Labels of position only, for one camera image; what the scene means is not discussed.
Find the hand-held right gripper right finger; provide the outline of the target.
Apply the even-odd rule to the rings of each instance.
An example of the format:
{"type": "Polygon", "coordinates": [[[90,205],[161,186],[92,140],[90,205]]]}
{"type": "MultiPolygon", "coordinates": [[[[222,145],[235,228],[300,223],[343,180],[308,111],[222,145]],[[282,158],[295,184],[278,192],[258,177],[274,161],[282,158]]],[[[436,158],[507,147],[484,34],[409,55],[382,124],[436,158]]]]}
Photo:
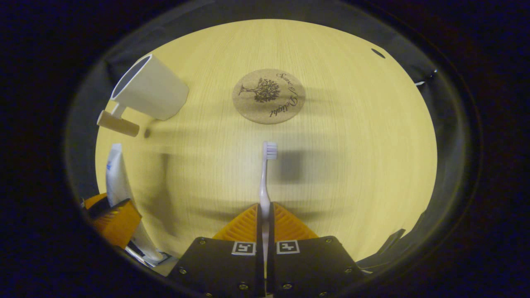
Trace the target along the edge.
{"type": "Polygon", "coordinates": [[[278,202],[267,218],[267,293],[335,296],[365,274],[335,236],[317,236],[278,202]]]}

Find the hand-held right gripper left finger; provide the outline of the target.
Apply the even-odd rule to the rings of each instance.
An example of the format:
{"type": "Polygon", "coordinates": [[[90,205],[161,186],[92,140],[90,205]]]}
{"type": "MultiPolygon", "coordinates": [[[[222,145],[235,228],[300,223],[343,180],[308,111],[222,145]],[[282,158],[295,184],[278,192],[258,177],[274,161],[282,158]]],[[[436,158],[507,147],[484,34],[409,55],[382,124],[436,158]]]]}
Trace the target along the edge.
{"type": "Polygon", "coordinates": [[[168,279],[203,298],[265,297],[262,223],[254,204],[214,237],[197,237],[168,279]]]}

